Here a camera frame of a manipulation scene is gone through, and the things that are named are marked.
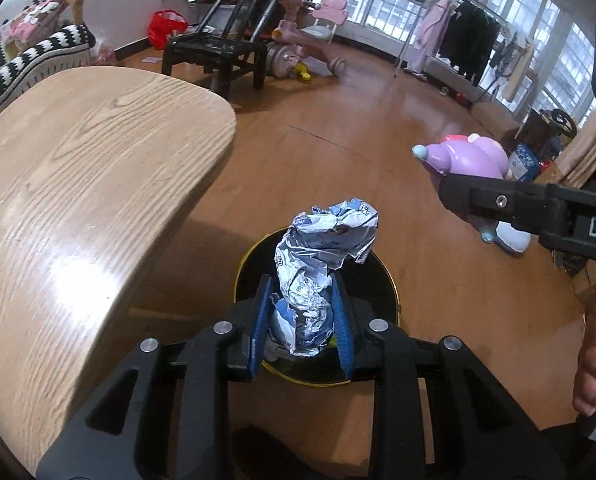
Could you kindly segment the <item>person's right hand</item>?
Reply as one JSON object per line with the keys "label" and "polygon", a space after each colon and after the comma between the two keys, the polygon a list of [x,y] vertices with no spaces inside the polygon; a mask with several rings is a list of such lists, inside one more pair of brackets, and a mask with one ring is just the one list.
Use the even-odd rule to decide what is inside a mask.
{"label": "person's right hand", "polygon": [[586,326],[578,354],[572,406],[583,416],[596,412],[596,307],[586,310]]}

